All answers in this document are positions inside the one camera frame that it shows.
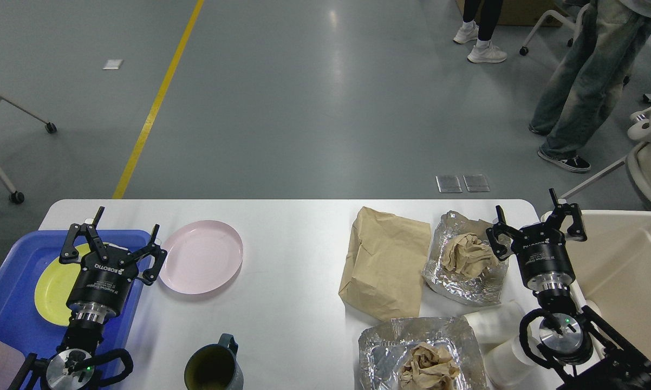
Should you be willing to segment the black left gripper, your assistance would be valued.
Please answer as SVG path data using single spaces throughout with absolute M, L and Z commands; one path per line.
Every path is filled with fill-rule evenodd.
M 74 319 L 99 324 L 120 316 L 134 279 L 146 286 L 154 284 L 167 257 L 167 250 L 155 243 L 159 224 L 155 224 L 149 242 L 135 252 L 114 244 L 104 245 L 97 231 L 104 210 L 100 206 L 90 224 L 72 224 L 59 254 L 61 264 L 80 263 L 83 259 L 81 271 L 67 298 L 67 307 Z M 89 247 L 85 256 L 76 250 L 78 237 L 84 237 Z M 145 257 L 151 257 L 154 262 L 137 274 L 137 263 Z

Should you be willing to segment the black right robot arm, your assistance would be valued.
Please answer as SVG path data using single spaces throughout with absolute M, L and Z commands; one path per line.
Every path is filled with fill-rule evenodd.
M 549 190 L 554 209 L 544 222 L 514 228 L 496 206 L 497 222 L 487 228 L 500 261 L 516 256 L 523 286 L 539 307 L 519 322 L 519 345 L 531 361 L 554 370 L 562 389 L 651 389 L 651 361 L 593 308 L 571 296 L 575 269 L 567 241 L 587 237 L 581 208 L 562 203 Z

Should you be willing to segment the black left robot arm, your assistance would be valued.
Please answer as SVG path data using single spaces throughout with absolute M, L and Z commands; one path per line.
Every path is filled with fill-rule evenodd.
M 99 389 L 122 382 L 133 371 L 133 360 L 124 348 L 98 354 L 103 329 L 120 316 L 134 281 L 152 285 L 159 277 L 167 251 L 155 242 L 159 225 L 149 242 L 130 251 L 106 244 L 97 231 L 105 208 L 90 224 L 72 224 L 58 261 L 78 264 L 74 286 L 66 306 L 71 310 L 68 328 L 55 355 L 39 359 L 30 353 L 9 385 L 10 389 Z

